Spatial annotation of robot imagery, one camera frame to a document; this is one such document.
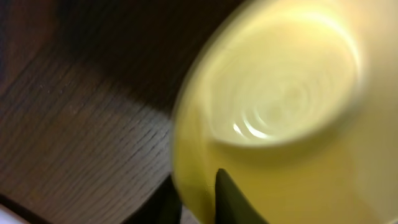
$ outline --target dark green object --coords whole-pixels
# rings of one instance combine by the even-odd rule
[[[178,224],[181,201],[169,176],[125,224]],[[216,176],[216,224],[268,224],[252,208],[224,169]]]
[[[224,169],[216,176],[216,224],[266,224]]]

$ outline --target wooden table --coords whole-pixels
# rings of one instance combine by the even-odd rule
[[[52,223],[120,223],[170,173],[183,77],[240,1],[0,2],[0,193]]]

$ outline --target wood grain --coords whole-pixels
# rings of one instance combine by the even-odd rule
[[[52,223],[120,223],[169,174],[180,84],[239,1],[51,4],[36,10],[49,15],[30,33],[41,37],[12,38],[30,44],[6,54],[0,193]],[[33,56],[11,63],[18,54]]]

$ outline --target dark wooden surface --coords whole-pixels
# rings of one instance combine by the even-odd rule
[[[120,223],[169,174],[180,84],[238,4],[8,0],[0,193],[52,223]]]

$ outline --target yellow bowl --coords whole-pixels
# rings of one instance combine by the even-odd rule
[[[385,23],[397,19],[394,4],[252,1],[225,22],[192,67],[175,109],[173,180],[200,222],[213,223],[219,168],[227,170],[270,223],[389,223],[398,217],[398,43],[396,31]],[[286,23],[295,24],[294,29],[284,29],[281,24]],[[280,42],[270,35],[279,35]],[[331,41],[318,41],[321,37]],[[290,50],[306,57],[295,54],[295,61],[300,59],[295,65],[309,65],[294,71],[317,77],[318,70],[308,68],[331,52],[320,63],[330,70],[326,76],[335,78],[328,81],[334,89],[327,95],[326,82],[326,87],[312,91],[312,101],[304,108],[314,109],[280,125],[298,124],[274,131],[276,138],[250,136],[249,128],[240,138],[234,121],[241,118],[242,108],[256,106],[250,103],[256,102],[256,95],[265,94],[252,86],[260,83],[269,90],[281,82],[253,75],[271,73],[264,64],[273,57],[262,50],[270,47],[274,58],[285,59],[290,55],[281,53],[281,47],[297,40]],[[300,49],[300,44],[307,48]],[[333,46],[342,50],[334,52]],[[285,61],[278,63],[274,70],[283,70]],[[247,80],[252,80],[249,87],[244,86]],[[261,96],[260,103],[273,96]]]

